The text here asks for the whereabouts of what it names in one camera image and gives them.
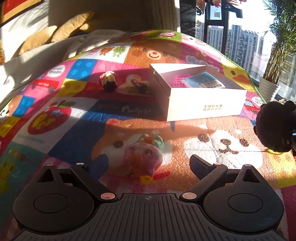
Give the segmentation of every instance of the white flower pot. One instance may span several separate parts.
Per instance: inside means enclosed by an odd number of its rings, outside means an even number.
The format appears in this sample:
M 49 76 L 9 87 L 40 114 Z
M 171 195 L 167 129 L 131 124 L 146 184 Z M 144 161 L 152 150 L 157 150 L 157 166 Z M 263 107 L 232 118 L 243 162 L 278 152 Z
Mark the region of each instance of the white flower pot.
M 273 84 L 260 76 L 259 92 L 267 103 L 274 100 L 280 88 L 279 85 Z

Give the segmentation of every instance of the blanket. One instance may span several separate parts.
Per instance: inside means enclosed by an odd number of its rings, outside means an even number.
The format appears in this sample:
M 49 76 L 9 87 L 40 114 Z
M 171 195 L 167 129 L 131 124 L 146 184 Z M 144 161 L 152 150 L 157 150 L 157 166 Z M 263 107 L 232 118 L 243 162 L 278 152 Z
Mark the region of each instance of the blanket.
M 149 82 L 150 63 L 208 65 L 247 90 L 241 114 L 164 121 L 153 95 L 130 91 L 132 78 Z M 113 71 L 117 78 L 118 87 L 112 93 L 105 93 L 100 84 L 106 71 Z M 13 201 L 46 164 L 68 168 L 84 162 L 91 167 L 93 178 L 119 196 L 179 195 L 198 182 L 189 167 L 189 157 L 197 154 L 228 168 L 240 169 L 245 163 L 256 167 L 285 205 L 278 231 L 294 241 L 296 163 L 290 152 L 268 152 L 254 134 L 262 103 L 244 69 L 204 42 L 173 31 L 138 33 L 58 64 L 31 82 L 1 112 L 2 240 L 19 232 Z M 120 165 L 125 147 L 143 134 L 163 138 L 163 163 L 152 178 L 136 181 L 122 175 Z

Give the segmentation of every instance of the blue package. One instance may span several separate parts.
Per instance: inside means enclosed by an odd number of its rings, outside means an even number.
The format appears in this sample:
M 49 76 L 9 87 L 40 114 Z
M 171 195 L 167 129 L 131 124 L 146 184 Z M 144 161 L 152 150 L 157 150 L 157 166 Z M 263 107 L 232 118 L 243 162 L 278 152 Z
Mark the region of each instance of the blue package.
M 185 78 L 182 83 L 189 88 L 224 88 L 225 86 L 207 72 Z

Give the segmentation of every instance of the ridged plastic surface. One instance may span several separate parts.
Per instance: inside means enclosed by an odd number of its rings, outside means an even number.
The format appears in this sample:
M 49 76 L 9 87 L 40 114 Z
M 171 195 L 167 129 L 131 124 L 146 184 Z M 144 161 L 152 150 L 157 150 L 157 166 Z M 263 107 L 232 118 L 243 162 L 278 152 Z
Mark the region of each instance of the ridged plastic surface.
M 275 231 L 241 235 L 213 225 L 198 205 L 184 203 L 174 194 L 123 194 L 114 203 L 102 204 L 84 226 L 58 235 L 24 230 L 16 241 L 277 241 Z

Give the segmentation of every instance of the yellow cushion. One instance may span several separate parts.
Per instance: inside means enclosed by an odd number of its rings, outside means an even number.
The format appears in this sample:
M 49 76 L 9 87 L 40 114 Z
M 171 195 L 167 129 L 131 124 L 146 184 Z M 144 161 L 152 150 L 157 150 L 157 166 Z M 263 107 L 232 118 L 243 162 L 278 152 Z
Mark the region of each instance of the yellow cushion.
M 0 65 L 5 63 L 5 54 L 4 54 L 4 49 L 3 49 L 3 43 L 0 40 Z
M 121 16 L 101 16 L 99 19 L 92 19 L 85 24 L 83 24 L 79 29 L 91 33 L 92 31 L 98 29 L 117 29 L 117 30 L 127 30 L 128 21 Z
M 57 26 L 55 25 L 46 27 L 29 36 L 22 44 L 19 55 L 46 44 L 56 29 Z
M 95 12 L 86 11 L 68 20 L 52 36 L 52 42 L 68 38 L 75 30 L 79 29 L 85 22 L 91 20 Z

